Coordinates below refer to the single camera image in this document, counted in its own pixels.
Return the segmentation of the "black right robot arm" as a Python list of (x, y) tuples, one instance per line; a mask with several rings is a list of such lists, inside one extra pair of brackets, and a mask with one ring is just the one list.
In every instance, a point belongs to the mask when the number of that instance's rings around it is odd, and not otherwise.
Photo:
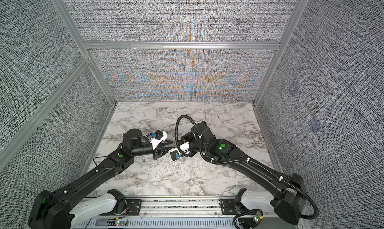
[(206, 122), (194, 126), (181, 138), (175, 133), (178, 145), (189, 143), (190, 156), (203, 153), (207, 162), (232, 168), (266, 189), (273, 199), (270, 201), (276, 215), (292, 225), (298, 225), (306, 198), (295, 188), (306, 192), (304, 179), (298, 174), (291, 176), (276, 171), (251, 158), (235, 144), (218, 139)]

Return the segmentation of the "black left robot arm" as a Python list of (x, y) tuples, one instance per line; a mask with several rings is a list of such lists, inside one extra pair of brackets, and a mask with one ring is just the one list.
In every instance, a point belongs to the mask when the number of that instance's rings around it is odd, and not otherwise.
[(135, 157), (152, 155), (154, 160), (164, 156), (172, 147), (165, 131), (143, 136), (141, 130), (131, 129), (123, 134), (123, 142), (104, 160), (75, 181), (53, 192), (44, 190), (34, 201), (28, 226), (32, 229), (72, 229), (99, 214), (121, 214), (128, 208), (126, 197), (118, 190), (109, 190), (88, 205), (81, 201), (104, 182), (131, 166)]

